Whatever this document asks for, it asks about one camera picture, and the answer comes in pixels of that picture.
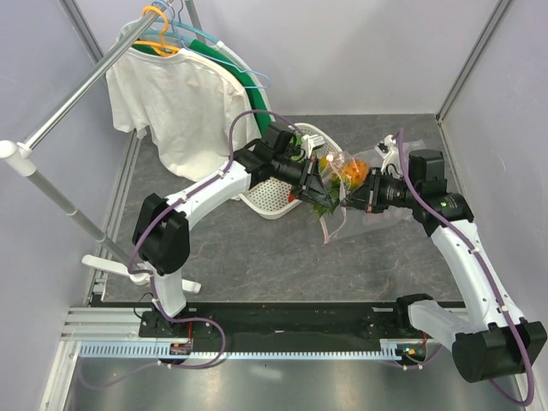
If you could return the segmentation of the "clear zip top bag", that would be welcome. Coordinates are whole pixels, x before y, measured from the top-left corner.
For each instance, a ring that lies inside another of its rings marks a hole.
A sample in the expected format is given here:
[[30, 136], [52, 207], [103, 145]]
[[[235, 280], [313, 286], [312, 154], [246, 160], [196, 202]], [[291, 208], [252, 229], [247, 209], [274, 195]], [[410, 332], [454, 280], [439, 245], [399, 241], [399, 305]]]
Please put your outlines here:
[[380, 213], [370, 213], [346, 204], [350, 196], [364, 186], [368, 173], [375, 169], [380, 169], [381, 176], [402, 176], [397, 143], [391, 134], [364, 152], [328, 152], [320, 159], [323, 183], [331, 200], [337, 204], [332, 208], [321, 205], [313, 208], [319, 217], [325, 244], [412, 219], [409, 209], [389, 206]]

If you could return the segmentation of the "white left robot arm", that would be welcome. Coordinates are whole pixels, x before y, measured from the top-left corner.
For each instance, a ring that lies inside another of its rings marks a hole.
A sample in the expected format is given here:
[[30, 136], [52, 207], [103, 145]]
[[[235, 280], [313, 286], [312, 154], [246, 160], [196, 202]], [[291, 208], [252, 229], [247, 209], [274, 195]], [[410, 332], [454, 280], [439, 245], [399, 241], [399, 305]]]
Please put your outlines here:
[[211, 211], [271, 178], [290, 185], [300, 201], [335, 206], [319, 170], [317, 153], [325, 143], [323, 134], [304, 134], [273, 122], [261, 138], [234, 151], [210, 176], [166, 198], [151, 194], [144, 200], [134, 230], [134, 254], [152, 269], [162, 331], [178, 337], [188, 327], [182, 266], [190, 253], [191, 230]]

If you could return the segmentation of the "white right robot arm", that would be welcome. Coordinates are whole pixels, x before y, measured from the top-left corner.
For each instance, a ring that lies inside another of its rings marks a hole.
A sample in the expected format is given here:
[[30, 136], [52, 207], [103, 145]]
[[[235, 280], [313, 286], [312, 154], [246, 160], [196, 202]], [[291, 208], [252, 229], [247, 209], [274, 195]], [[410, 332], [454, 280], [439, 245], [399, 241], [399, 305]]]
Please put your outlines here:
[[522, 373], [531, 378], [547, 341], [545, 327], [526, 320], [498, 279], [467, 201], [447, 189], [443, 154], [429, 149], [404, 154], [386, 144], [376, 152], [381, 166], [372, 167], [343, 204], [367, 213], [409, 209], [444, 257], [468, 313], [462, 319], [429, 295], [407, 295], [397, 299], [394, 331], [433, 337], [469, 383]]

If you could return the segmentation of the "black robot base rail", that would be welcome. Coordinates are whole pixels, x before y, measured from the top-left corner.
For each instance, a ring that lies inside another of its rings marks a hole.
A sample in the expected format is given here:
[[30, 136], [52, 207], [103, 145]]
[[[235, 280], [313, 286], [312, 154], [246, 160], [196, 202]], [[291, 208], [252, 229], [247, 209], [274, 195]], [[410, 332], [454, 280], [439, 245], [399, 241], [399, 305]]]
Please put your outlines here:
[[172, 320], [158, 309], [143, 314], [141, 337], [190, 336], [203, 348], [220, 336], [235, 348], [257, 348], [264, 343], [315, 343], [330, 339], [350, 345], [381, 339], [421, 339], [423, 332], [402, 318], [389, 302], [200, 302], [183, 308]]

